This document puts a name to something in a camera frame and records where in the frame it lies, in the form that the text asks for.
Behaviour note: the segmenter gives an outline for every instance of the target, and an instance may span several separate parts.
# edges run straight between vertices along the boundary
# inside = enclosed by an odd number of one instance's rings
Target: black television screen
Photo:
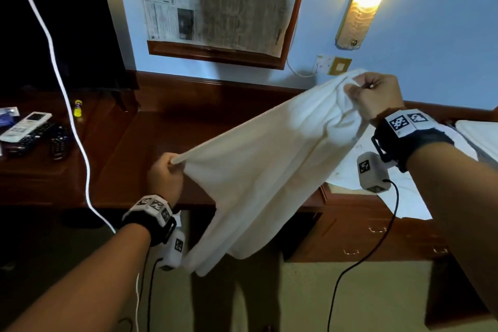
[[[34,0],[67,88],[136,88],[127,76],[107,0]],[[3,3],[2,87],[58,88],[45,35],[27,0]]]

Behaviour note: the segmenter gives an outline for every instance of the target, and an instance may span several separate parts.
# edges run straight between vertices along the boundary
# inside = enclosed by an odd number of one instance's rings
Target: blue wall
[[[301,78],[286,68],[265,70],[151,56],[141,0],[122,0],[129,37],[120,37],[127,66],[153,71],[309,88],[326,77]],[[303,0],[293,68],[309,74],[317,54],[352,58],[352,67],[398,76],[405,99],[493,109],[498,104],[498,0],[383,0],[362,47],[338,50],[334,37],[349,0]]]

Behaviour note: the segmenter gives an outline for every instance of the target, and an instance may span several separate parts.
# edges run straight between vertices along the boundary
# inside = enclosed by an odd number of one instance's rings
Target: metal handle
[[[357,255],[359,254],[358,249],[355,249],[354,251],[347,252],[345,249],[343,249],[344,253],[347,255]]]
[[[386,232],[388,230],[388,228],[382,227],[380,230],[376,230],[375,228],[369,227],[369,230],[370,230],[370,232],[373,232],[373,233],[379,233],[379,232]]]
[[[437,248],[432,246],[434,253],[448,253],[448,248]]]

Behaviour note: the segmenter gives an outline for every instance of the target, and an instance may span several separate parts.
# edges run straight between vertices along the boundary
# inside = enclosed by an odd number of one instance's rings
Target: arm
[[[151,193],[173,207],[180,197],[183,171],[164,154],[151,168]],[[132,292],[150,246],[150,233],[125,225],[106,244],[53,285],[6,332],[101,332],[113,329]]]
[[[361,87],[348,84],[345,91],[374,126],[404,106],[393,75],[367,72],[355,80]],[[458,263],[498,317],[498,172],[447,143],[420,147],[406,167]]]

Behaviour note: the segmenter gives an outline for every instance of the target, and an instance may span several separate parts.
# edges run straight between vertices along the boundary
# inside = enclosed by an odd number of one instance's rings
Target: power outlet
[[[315,65],[313,66],[314,73],[328,74],[334,57],[331,56],[316,56]]]

